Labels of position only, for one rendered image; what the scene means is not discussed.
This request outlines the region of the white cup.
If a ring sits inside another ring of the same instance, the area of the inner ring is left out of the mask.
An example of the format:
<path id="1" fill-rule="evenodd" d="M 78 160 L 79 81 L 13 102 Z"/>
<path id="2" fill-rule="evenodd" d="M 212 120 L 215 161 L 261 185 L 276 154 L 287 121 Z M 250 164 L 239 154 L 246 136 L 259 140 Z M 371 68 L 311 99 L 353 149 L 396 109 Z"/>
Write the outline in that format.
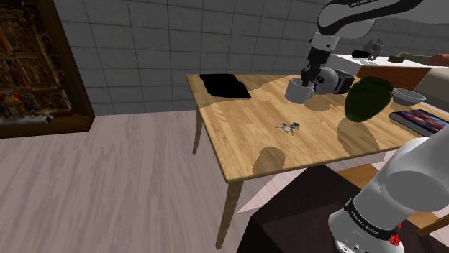
<path id="1" fill-rule="evenodd" d="M 314 95 L 314 84 L 309 82 L 307 86 L 302 85 L 301 78 L 291 78 L 286 89 L 285 98 L 298 104 L 306 103 Z"/>

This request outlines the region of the grey skull figure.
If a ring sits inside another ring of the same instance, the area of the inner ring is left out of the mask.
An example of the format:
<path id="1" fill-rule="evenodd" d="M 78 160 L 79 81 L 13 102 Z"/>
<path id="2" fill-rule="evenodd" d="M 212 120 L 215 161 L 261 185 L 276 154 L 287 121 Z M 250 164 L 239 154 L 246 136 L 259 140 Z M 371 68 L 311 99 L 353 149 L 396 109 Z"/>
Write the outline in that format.
<path id="1" fill-rule="evenodd" d="M 318 95 L 325 95 L 338 85 L 338 74 L 332 68 L 321 67 L 318 76 L 312 82 L 314 92 Z"/>

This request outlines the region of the black box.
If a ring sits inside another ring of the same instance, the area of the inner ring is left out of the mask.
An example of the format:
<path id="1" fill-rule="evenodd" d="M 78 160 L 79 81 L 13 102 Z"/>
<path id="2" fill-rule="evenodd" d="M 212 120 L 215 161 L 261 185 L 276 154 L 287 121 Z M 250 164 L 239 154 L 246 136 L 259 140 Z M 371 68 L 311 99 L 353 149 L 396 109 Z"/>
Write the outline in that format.
<path id="1" fill-rule="evenodd" d="M 347 93 L 355 80 L 354 76 L 339 69 L 336 69 L 335 72 L 337 73 L 338 76 L 338 82 L 332 93 L 333 94 Z"/>

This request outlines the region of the dark green vase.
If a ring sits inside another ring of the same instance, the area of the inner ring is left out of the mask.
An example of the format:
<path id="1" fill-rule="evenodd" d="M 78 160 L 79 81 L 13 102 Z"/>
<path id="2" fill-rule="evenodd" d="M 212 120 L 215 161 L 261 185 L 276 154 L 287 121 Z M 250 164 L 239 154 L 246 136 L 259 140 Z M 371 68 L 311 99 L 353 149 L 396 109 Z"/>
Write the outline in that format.
<path id="1" fill-rule="evenodd" d="M 379 114 L 392 100 L 393 87 L 382 78 L 367 76 L 354 83 L 345 99 L 345 115 L 364 122 Z"/>

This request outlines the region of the blue and silver keys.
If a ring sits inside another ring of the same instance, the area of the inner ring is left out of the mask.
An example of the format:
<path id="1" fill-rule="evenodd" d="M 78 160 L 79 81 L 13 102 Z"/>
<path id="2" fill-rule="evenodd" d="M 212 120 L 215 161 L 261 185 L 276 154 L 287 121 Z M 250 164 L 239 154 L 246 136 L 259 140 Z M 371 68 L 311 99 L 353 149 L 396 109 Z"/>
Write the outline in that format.
<path id="1" fill-rule="evenodd" d="M 291 124 L 288 123 L 275 124 L 275 126 L 277 128 L 282 128 L 285 133 L 294 135 L 295 131 L 300 127 L 300 124 L 297 122 L 293 122 Z"/>

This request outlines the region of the brown cabinet with white top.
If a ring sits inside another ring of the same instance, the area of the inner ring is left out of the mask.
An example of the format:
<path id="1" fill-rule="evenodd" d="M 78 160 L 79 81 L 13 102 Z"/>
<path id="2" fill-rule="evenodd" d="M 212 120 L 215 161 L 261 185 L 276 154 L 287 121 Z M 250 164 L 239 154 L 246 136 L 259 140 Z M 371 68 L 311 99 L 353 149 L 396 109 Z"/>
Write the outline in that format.
<path id="1" fill-rule="evenodd" d="M 375 60 L 353 58 L 352 55 L 332 54 L 327 67 L 341 70 L 359 78 L 373 76 L 389 81 L 394 88 L 415 89 L 421 80 L 433 68 L 449 70 L 449 53 L 433 56 L 409 55 L 401 53 L 405 58 L 399 63 L 389 61 L 387 56 L 379 56 Z"/>

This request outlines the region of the black flat book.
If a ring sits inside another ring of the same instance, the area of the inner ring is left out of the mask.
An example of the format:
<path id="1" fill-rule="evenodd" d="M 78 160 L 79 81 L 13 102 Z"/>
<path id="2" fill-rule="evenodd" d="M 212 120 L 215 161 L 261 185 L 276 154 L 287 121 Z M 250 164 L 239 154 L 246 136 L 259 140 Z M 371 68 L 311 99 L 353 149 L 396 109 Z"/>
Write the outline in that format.
<path id="1" fill-rule="evenodd" d="M 200 74 L 204 87 L 211 96 L 223 98 L 250 98 L 246 86 L 233 74 Z"/>

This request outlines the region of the grey bowl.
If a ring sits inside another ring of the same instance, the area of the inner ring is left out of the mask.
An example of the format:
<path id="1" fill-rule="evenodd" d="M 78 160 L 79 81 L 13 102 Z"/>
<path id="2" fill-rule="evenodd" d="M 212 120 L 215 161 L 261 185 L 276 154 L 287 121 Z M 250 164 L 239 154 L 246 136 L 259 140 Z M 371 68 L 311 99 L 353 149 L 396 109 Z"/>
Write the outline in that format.
<path id="1" fill-rule="evenodd" d="M 426 97 L 403 88 L 394 88 L 392 91 L 393 101 L 402 106 L 413 106 L 426 100 Z"/>

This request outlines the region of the wooden table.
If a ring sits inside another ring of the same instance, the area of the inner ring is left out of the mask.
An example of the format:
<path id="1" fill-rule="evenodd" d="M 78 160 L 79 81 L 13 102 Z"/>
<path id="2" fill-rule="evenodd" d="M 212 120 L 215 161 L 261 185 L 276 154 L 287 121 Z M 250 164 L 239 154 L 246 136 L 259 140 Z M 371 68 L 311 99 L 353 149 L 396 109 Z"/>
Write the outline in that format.
<path id="1" fill-rule="evenodd" d="M 197 105 L 198 130 L 206 130 L 224 179 L 227 197 L 216 245 L 221 247 L 246 180 L 325 165 L 335 172 L 361 165 L 378 171 L 405 143 L 421 138 L 389 118 L 399 111 L 392 102 L 364 122 L 345 115 L 347 95 L 327 94 L 297 104 L 285 98 L 290 77 L 239 75 L 250 98 L 211 96 L 199 75 L 188 75 Z M 294 135 L 275 124 L 297 122 Z M 399 225 L 404 253 L 449 253 L 449 249 L 424 249 L 417 241 L 438 228 L 432 224 L 412 231 L 415 211 Z"/>

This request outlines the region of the black tablet with colourful screen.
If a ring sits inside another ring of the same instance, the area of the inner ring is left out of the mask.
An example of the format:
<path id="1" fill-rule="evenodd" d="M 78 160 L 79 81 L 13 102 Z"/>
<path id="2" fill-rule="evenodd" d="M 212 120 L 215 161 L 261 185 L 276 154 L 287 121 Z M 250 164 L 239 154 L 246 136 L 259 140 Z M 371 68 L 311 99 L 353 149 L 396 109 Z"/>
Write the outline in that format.
<path id="1" fill-rule="evenodd" d="M 449 121 L 422 109 L 391 112 L 389 118 L 423 137 L 430 137 L 449 125 Z"/>

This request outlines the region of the beige upholstered seat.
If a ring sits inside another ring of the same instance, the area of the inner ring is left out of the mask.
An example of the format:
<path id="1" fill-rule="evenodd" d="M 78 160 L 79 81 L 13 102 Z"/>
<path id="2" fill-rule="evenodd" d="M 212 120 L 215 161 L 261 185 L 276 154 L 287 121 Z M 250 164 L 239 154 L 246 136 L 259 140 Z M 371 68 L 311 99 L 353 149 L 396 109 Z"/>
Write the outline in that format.
<path id="1" fill-rule="evenodd" d="M 449 113 L 449 67 L 430 69 L 414 92 L 425 96 L 426 104 Z"/>

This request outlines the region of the dark robot stand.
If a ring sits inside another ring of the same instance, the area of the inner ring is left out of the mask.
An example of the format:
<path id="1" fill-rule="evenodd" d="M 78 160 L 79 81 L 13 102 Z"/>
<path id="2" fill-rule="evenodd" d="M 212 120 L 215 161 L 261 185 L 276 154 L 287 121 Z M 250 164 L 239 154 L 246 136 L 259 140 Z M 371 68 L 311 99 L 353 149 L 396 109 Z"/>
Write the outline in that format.
<path id="1" fill-rule="evenodd" d="M 339 172 L 325 165 L 307 168 L 250 217 L 236 253 L 341 253 L 329 215 L 377 172 L 372 165 Z"/>

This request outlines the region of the wooden framed wall picture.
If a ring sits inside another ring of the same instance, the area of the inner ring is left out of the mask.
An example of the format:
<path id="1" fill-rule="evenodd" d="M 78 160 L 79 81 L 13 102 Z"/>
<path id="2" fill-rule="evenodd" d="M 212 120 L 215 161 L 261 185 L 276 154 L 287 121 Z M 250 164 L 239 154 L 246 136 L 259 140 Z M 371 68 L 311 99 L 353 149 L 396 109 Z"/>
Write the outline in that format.
<path id="1" fill-rule="evenodd" d="M 87 132 L 86 89 L 53 0 L 0 0 L 0 139 Z"/>

